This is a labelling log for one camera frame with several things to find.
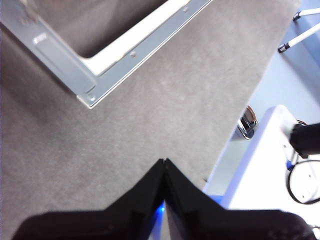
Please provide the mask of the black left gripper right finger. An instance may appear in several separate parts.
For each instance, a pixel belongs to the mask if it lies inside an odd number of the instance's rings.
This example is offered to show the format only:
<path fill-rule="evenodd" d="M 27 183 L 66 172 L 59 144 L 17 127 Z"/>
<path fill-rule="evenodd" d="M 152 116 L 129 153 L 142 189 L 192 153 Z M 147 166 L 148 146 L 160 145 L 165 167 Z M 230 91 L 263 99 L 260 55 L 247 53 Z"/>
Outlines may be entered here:
<path fill-rule="evenodd" d="M 164 160 L 166 203 L 184 240 L 314 240 L 298 215 L 281 210 L 228 210 Z"/>

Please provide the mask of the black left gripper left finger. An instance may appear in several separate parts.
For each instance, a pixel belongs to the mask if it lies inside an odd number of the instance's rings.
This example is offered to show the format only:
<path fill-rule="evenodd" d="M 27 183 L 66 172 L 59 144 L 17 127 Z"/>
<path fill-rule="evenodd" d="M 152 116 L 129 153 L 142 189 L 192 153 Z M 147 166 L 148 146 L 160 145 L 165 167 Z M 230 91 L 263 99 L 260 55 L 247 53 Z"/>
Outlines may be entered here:
<path fill-rule="evenodd" d="M 57 211 L 22 222 L 14 240 L 146 240 L 164 201 L 165 161 L 159 159 L 126 193 L 103 210 Z"/>

